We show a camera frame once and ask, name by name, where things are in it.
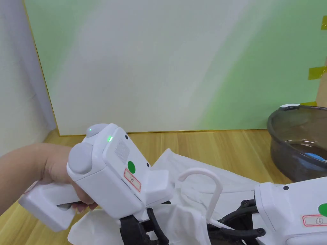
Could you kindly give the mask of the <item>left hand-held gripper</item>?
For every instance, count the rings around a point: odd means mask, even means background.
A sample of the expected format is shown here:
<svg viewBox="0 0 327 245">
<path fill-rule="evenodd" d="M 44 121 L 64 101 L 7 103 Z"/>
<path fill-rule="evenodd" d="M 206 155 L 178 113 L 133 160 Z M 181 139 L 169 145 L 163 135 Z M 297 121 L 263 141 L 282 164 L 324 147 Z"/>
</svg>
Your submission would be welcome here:
<svg viewBox="0 0 327 245">
<path fill-rule="evenodd" d="M 70 178 L 115 220 L 133 215 L 141 227 L 121 227 L 124 245 L 169 245 L 150 207 L 172 199 L 174 186 L 167 170 L 152 170 L 132 139 L 119 126 L 95 124 L 75 145 L 67 163 Z M 51 230 L 68 229 L 79 202 L 70 184 L 38 183 L 19 204 Z M 151 240 L 148 232 L 157 239 Z"/>
</svg>

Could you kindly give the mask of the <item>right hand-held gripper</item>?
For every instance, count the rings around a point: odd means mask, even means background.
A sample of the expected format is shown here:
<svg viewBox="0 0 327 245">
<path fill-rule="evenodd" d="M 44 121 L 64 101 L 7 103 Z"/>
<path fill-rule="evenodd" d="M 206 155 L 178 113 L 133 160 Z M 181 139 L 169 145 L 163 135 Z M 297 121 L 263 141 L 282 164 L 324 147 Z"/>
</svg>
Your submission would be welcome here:
<svg viewBox="0 0 327 245">
<path fill-rule="evenodd" d="M 252 215 L 259 213 L 264 229 L 232 230 L 208 224 L 210 242 L 212 245 L 325 245 L 326 187 L 326 177 L 288 185 L 260 183 L 254 189 L 255 199 L 241 201 L 220 222 L 253 224 Z"/>
</svg>

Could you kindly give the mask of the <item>person's left hand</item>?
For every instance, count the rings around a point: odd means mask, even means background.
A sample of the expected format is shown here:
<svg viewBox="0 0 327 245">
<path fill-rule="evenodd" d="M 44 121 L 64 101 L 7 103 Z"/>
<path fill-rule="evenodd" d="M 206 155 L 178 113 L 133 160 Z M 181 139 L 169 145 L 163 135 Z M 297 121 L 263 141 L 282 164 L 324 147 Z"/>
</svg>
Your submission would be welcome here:
<svg viewBox="0 0 327 245">
<path fill-rule="evenodd" d="M 41 183 L 70 184 L 80 199 L 80 202 L 72 205 L 73 208 L 77 209 L 78 212 L 82 212 L 86 208 L 94 210 L 98 204 L 67 173 L 66 166 L 70 150 L 71 148 L 68 146 L 50 143 L 37 144 L 38 181 Z"/>
</svg>

